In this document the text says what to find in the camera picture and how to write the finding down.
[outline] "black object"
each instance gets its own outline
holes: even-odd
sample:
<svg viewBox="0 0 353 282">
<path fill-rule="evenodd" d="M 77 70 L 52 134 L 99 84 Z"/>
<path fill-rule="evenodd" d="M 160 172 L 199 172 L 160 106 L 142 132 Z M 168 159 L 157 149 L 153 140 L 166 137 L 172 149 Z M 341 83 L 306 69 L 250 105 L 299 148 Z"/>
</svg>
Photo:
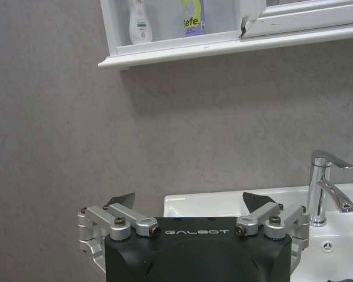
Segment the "black object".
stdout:
<svg viewBox="0 0 353 282">
<path fill-rule="evenodd" d="M 272 198 L 268 196 L 261 196 L 247 192 L 243 192 L 243 201 L 245 202 L 247 209 L 250 213 L 254 212 L 258 208 L 264 206 L 269 202 L 276 203 L 272 200 Z"/>
<path fill-rule="evenodd" d="M 353 282 L 353 279 L 345 279 L 337 282 Z"/>
<path fill-rule="evenodd" d="M 291 238 L 239 238 L 235 217 L 157 218 L 162 233 L 105 239 L 107 282 L 290 282 Z"/>
<path fill-rule="evenodd" d="M 112 197 L 105 206 L 116 203 L 121 204 L 129 209 L 133 208 L 135 203 L 135 193 L 126 194 L 119 197 Z"/>
</svg>

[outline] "faucet spout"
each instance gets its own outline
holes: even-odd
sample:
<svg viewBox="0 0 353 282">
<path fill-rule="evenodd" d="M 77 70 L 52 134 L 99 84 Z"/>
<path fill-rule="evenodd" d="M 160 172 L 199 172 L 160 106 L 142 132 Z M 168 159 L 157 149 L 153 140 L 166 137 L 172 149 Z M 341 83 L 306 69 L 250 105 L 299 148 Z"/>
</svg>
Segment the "faucet spout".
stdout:
<svg viewBox="0 0 353 282">
<path fill-rule="evenodd" d="M 311 216 L 311 226 L 325 226 L 327 223 L 327 218 L 325 217 L 326 194 L 332 198 L 336 208 L 341 213 L 353 212 L 353 202 L 329 181 L 331 179 L 332 165 L 336 165 L 340 169 L 353 167 L 350 163 L 326 151 L 313 151 L 307 199 L 307 210 Z"/>
<path fill-rule="evenodd" d="M 333 183 L 323 177 L 318 185 L 326 191 L 335 203 L 336 208 L 341 213 L 353 212 L 353 202 L 345 195 L 339 188 L 337 188 Z"/>
</svg>

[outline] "screw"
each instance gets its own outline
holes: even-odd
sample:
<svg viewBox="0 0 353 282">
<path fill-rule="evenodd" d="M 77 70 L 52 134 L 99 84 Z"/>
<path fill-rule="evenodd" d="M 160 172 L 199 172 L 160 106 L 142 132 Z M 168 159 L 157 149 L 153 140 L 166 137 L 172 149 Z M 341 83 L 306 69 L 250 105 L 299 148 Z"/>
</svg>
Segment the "screw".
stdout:
<svg viewBox="0 0 353 282">
<path fill-rule="evenodd" d="M 116 226 L 124 226 L 125 225 L 125 218 L 122 216 L 118 216 L 115 218 L 114 224 Z"/>
<path fill-rule="evenodd" d="M 150 229 L 149 229 L 149 235 L 151 237 L 155 237 L 161 234 L 161 228 L 158 225 L 153 225 Z"/>
<path fill-rule="evenodd" d="M 247 229 L 243 224 L 239 224 L 237 226 L 235 226 L 234 228 L 234 232 L 235 234 L 237 234 L 239 237 L 243 237 L 246 235 L 247 233 Z"/>
<path fill-rule="evenodd" d="M 280 225 L 281 224 L 281 218 L 279 216 L 270 216 L 269 217 L 269 223 L 271 225 Z"/>
</svg>

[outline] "lotion bottle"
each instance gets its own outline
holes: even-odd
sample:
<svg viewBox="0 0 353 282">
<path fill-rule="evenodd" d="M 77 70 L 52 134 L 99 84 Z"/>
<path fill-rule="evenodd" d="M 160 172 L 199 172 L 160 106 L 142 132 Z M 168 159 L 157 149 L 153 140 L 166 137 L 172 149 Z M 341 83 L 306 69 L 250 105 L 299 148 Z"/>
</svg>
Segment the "lotion bottle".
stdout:
<svg viewBox="0 0 353 282">
<path fill-rule="evenodd" d="M 145 10 L 145 0 L 127 0 L 130 10 L 129 37 L 133 44 L 151 42 L 152 28 Z"/>
</svg>

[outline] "white sink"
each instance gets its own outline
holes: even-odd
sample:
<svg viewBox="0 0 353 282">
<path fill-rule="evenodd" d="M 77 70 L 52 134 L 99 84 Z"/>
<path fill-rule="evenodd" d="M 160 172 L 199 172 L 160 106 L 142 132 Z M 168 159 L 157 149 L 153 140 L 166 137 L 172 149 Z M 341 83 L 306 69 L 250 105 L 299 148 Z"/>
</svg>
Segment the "white sink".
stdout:
<svg viewBox="0 0 353 282">
<path fill-rule="evenodd" d="M 337 185 L 353 201 L 353 184 Z M 306 205 L 308 187 L 287 187 L 245 192 L 267 195 L 285 207 Z M 248 214 L 243 191 L 183 194 L 165 197 L 165 217 L 241 216 Z M 353 279 L 353 213 L 339 213 L 328 199 L 327 225 L 310 228 L 309 247 L 292 282 L 327 282 Z"/>
</svg>

